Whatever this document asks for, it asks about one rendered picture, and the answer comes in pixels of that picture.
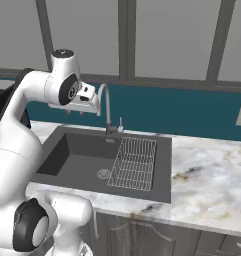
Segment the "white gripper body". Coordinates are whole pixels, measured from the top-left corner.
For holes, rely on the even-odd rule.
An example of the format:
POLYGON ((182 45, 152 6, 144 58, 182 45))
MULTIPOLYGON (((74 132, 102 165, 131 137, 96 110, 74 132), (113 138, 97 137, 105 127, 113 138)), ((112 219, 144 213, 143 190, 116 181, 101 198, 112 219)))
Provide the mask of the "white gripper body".
POLYGON ((79 111, 88 113, 97 113, 100 107, 98 96, 93 94, 91 98, 85 99, 84 96, 77 95, 73 101, 67 105, 50 104, 51 108, 63 109, 67 111, 79 111))

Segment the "grey curved tap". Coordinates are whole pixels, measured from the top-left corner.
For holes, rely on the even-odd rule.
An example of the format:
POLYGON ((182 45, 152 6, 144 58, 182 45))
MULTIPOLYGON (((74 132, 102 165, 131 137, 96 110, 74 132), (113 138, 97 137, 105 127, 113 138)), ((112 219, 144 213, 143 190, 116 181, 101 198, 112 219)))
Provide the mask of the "grey curved tap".
POLYGON ((106 100, 106 136, 118 131, 117 127, 112 126, 111 115, 110 115, 110 94, 106 84, 101 84, 98 90, 98 100, 102 99, 102 93, 105 93, 106 100))

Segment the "dark grey sink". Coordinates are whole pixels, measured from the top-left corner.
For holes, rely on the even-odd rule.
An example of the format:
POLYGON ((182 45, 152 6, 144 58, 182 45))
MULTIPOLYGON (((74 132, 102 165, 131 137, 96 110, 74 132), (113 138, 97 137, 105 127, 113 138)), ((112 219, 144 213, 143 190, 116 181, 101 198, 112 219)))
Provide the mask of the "dark grey sink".
POLYGON ((172 140, 166 137, 119 134, 58 127, 43 144, 42 163, 33 175, 36 183, 169 203, 171 201, 172 140), (112 171, 123 137, 157 142, 152 189, 140 191, 108 185, 101 169, 112 171))

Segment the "round sink drain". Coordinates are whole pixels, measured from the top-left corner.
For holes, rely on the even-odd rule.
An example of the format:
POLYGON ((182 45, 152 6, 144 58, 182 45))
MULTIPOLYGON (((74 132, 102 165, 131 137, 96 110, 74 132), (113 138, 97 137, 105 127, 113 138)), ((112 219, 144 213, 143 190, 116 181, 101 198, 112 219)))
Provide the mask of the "round sink drain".
POLYGON ((101 169, 97 172, 97 177, 99 179, 108 179, 110 177, 111 171, 108 169, 101 169))

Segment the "grey framed window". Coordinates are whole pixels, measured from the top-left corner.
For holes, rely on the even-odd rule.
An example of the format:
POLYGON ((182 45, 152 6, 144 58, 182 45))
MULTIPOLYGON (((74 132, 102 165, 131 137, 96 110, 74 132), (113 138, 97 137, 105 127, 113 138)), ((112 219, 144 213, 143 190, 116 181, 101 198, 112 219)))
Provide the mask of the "grey framed window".
POLYGON ((142 87, 204 90, 241 93, 241 82, 218 79, 236 0, 221 0, 204 80, 147 78, 135 76, 137 0, 118 0, 119 75, 83 74, 87 82, 133 85, 142 87))

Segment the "grey cupboard door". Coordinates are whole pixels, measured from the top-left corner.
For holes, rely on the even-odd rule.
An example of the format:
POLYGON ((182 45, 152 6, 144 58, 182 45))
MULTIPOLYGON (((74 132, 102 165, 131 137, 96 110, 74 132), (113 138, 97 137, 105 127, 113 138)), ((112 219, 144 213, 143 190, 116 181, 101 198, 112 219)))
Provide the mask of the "grey cupboard door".
POLYGON ((89 224, 95 256, 194 256, 200 231, 97 212, 99 239, 89 224))

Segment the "grey drawer front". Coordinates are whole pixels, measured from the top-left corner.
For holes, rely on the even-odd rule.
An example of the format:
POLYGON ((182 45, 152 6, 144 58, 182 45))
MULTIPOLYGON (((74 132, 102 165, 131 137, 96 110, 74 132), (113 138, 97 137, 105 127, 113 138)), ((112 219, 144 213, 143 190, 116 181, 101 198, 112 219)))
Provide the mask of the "grey drawer front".
POLYGON ((241 237, 202 231, 194 256, 241 256, 241 237))

